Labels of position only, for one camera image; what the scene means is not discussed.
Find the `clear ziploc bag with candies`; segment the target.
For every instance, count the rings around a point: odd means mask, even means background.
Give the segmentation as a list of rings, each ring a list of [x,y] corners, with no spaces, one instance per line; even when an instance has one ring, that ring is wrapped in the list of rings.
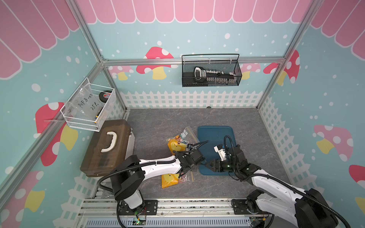
[[[167,139],[167,145],[171,152],[185,151],[188,144],[196,144],[198,142],[199,139],[189,126],[186,127],[179,135]]]

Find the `yellow duck ziploc bag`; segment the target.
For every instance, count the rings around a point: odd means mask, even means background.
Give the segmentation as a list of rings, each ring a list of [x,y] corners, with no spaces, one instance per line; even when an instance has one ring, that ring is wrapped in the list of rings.
[[[192,174],[184,176],[179,174],[164,174],[161,176],[161,187],[163,189],[185,182],[194,182]]]

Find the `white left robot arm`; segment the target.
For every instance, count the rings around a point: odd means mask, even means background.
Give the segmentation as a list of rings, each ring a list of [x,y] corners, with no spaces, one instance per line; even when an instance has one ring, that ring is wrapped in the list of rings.
[[[111,192],[116,201],[121,201],[132,211],[141,211],[145,207],[139,191],[142,182],[165,174],[187,174],[193,167],[202,164],[204,156],[199,150],[176,152],[170,157],[144,160],[132,155],[117,166],[110,174],[100,178],[97,186]]]

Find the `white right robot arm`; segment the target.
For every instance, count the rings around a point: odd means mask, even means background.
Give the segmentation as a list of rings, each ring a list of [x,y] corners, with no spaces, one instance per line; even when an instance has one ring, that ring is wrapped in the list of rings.
[[[210,170],[232,173],[235,180],[257,187],[246,198],[248,212],[268,212],[298,228],[335,228],[339,223],[350,227],[342,215],[329,207],[319,191],[296,188],[268,174],[249,163],[239,146],[220,144],[214,151],[219,158],[207,163]]]

